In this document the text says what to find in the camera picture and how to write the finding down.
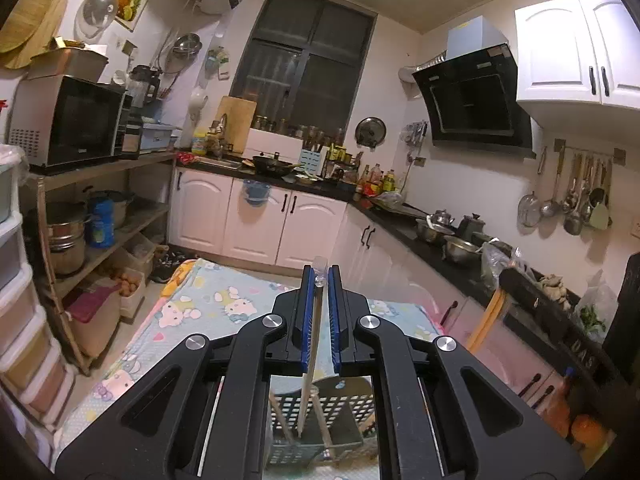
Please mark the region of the right hand orange glove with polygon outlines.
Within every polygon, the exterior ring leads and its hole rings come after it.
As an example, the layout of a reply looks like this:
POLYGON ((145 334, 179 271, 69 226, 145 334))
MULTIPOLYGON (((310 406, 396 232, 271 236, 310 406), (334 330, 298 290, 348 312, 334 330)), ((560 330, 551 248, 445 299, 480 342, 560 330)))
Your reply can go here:
POLYGON ((567 367, 562 382, 554 388, 540 412, 541 418, 568 442, 589 469, 608 449, 615 434, 600 420, 580 408, 575 372, 567 367))

